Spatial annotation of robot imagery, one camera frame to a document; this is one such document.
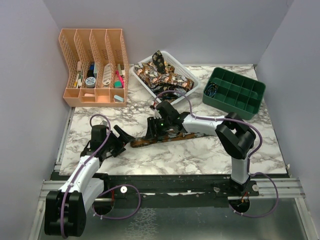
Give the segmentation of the orange floral tie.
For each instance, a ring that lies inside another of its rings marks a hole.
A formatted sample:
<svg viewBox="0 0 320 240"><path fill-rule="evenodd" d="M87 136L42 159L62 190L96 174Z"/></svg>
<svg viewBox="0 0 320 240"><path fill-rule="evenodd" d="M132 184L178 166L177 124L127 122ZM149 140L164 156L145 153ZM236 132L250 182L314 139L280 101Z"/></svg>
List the orange floral tie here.
<svg viewBox="0 0 320 240"><path fill-rule="evenodd" d="M178 135L164 135L158 136L151 139L146 139L145 137L136 138L134 141L130 143L132 148L141 148L146 147L153 144L159 143L166 143L166 142L173 142L173 141L182 141L182 140L189 140L201 137L208 137L207 134L204 133L179 133Z"/></svg>

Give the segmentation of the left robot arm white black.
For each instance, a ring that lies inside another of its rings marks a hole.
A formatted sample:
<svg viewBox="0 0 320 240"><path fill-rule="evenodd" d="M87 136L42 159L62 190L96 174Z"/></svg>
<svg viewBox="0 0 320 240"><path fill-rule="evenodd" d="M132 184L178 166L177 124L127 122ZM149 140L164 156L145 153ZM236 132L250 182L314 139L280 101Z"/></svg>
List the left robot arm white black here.
<svg viewBox="0 0 320 240"><path fill-rule="evenodd" d="M91 128L91 139L80 153L79 163L69 179L45 199L44 232L49 236L79 237L83 234L87 212L95 199L106 197L111 186L105 177L96 176L102 162L125 151L134 137L114 126L116 133L105 125Z"/></svg>

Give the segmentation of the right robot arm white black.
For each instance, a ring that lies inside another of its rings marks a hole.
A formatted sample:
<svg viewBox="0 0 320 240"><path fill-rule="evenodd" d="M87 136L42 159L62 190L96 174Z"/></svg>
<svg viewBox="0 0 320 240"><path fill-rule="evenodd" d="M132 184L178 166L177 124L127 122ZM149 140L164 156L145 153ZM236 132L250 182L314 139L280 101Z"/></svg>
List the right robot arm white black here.
<svg viewBox="0 0 320 240"><path fill-rule="evenodd" d="M217 136L231 157L230 191L240 196L248 189L249 157L256 134L236 113L231 112L219 119L179 113L169 102L151 105L153 117L147 119L146 140L158 140L163 136L178 134L203 134Z"/></svg>

